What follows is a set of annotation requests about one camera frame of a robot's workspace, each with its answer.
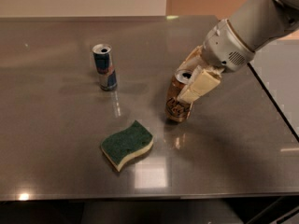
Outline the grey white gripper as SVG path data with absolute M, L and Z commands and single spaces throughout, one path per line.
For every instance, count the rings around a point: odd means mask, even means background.
M 201 53 L 205 62 L 215 67 L 223 67 L 226 72 L 239 70 L 255 55 L 237 36 L 230 22 L 227 19 L 221 20 L 208 32 L 203 47 L 197 46 L 178 67 L 178 70 L 194 70 L 178 95 L 178 100 L 182 103 L 193 103 L 221 83 L 222 70 L 214 67 L 202 68 Z

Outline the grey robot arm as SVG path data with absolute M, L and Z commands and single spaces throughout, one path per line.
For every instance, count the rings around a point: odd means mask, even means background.
M 178 94 L 190 104 L 221 83 L 223 72 L 235 72 L 273 40 L 296 31 L 299 0 L 248 0 L 228 19 L 217 23 L 178 68 L 192 72 Z

